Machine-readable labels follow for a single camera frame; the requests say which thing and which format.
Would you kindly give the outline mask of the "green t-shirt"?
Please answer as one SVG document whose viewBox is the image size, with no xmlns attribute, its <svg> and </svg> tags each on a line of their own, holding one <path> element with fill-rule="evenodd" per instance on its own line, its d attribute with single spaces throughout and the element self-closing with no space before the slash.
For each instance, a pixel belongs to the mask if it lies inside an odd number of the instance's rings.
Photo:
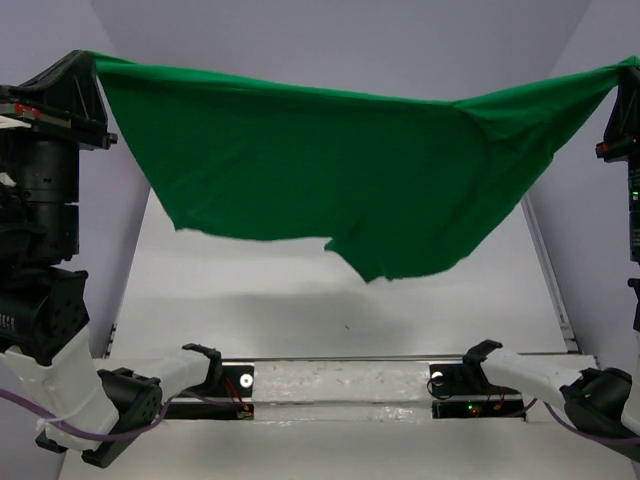
<svg viewBox="0 0 640 480">
<path fill-rule="evenodd" d="M 639 63 L 437 101 L 92 58 L 176 229 L 322 238 L 365 282 L 468 257 Z"/>
</svg>

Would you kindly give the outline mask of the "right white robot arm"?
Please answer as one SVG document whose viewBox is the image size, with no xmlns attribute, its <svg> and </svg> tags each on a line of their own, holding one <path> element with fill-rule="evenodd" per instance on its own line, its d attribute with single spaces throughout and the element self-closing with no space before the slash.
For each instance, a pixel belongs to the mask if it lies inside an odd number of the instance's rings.
<svg viewBox="0 0 640 480">
<path fill-rule="evenodd" d="M 630 259 L 639 261 L 639 68 L 618 77 L 616 101 L 595 154 L 606 163 L 627 164 Z M 519 355 L 485 340 L 462 358 L 462 384 L 484 392 L 492 386 L 519 390 L 561 408 L 571 432 L 631 460 L 639 459 L 639 374 L 615 368 L 571 370 Z"/>
</svg>

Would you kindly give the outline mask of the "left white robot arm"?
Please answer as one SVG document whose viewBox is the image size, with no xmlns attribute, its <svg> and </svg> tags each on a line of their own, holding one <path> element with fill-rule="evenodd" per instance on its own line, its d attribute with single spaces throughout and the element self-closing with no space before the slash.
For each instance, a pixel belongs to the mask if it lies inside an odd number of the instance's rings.
<svg viewBox="0 0 640 480">
<path fill-rule="evenodd" d="M 88 275 L 79 251 L 79 156 L 117 138 L 95 62 L 75 50 L 1 89 L 1 358 L 35 400 L 37 444 L 105 468 L 157 426 L 180 394 L 221 383 L 218 351 L 198 344 L 137 372 L 100 370 L 89 348 Z"/>
</svg>

